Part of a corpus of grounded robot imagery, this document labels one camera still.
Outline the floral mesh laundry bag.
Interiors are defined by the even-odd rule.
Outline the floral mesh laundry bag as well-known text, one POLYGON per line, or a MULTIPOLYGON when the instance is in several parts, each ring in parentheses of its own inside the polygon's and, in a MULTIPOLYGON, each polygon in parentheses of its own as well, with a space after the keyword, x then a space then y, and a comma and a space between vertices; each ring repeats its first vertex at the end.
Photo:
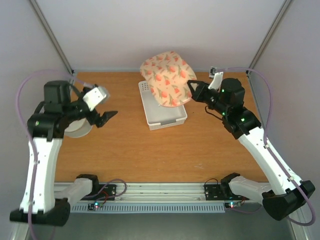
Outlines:
POLYGON ((187 81, 196 80, 197 76, 175 51, 148 58, 141 64, 140 73, 161 106, 174 108, 191 100, 192 94, 187 81))

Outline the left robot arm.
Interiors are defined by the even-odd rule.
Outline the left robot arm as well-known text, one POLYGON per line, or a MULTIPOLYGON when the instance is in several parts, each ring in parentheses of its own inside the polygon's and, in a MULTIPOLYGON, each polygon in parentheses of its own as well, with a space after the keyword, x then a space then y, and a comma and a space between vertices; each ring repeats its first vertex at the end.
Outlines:
POLYGON ((66 129, 80 120, 89 126, 103 127, 117 111, 97 112, 96 107, 110 94, 99 85, 86 85, 79 91, 65 80, 44 85, 44 100, 27 120, 29 167, 23 199, 11 211, 12 222, 62 227, 71 208, 82 199, 96 199, 101 193, 94 174, 80 174, 58 194, 54 193, 57 159, 66 129))

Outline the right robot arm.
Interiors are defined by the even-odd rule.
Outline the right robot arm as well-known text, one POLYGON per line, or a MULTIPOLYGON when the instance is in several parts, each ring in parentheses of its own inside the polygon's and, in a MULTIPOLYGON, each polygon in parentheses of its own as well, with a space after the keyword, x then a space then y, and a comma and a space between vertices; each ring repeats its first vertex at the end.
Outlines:
POLYGON ((220 181, 226 199, 235 195, 250 199, 277 221, 309 203, 314 184, 295 174, 267 140, 258 118, 244 106, 246 91, 238 79, 223 79, 218 89, 199 80, 188 80, 187 85, 194 101, 221 115, 224 128, 248 150, 267 177, 267 183, 259 183, 235 172, 227 175, 220 181))

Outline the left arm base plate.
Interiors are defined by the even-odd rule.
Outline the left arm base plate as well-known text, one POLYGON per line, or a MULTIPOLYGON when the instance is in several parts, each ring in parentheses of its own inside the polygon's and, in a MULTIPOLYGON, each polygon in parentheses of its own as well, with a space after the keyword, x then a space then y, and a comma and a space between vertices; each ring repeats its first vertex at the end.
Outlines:
POLYGON ((94 197, 84 197, 81 200, 82 201, 95 201, 95 200, 105 200, 106 197, 108 196, 108 198, 110 196, 115 196, 117 193, 117 185, 116 184, 108 184, 107 186, 105 186, 102 191, 94 196, 94 197))

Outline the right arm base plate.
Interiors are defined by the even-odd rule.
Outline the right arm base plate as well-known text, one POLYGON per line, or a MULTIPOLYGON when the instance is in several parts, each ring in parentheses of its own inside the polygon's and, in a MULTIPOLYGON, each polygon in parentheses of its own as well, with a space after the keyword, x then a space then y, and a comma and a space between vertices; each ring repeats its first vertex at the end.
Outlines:
POLYGON ((204 188, 204 196, 206 201, 242 201, 248 200, 241 195, 228 195, 225 196, 219 184, 205 184, 204 188))

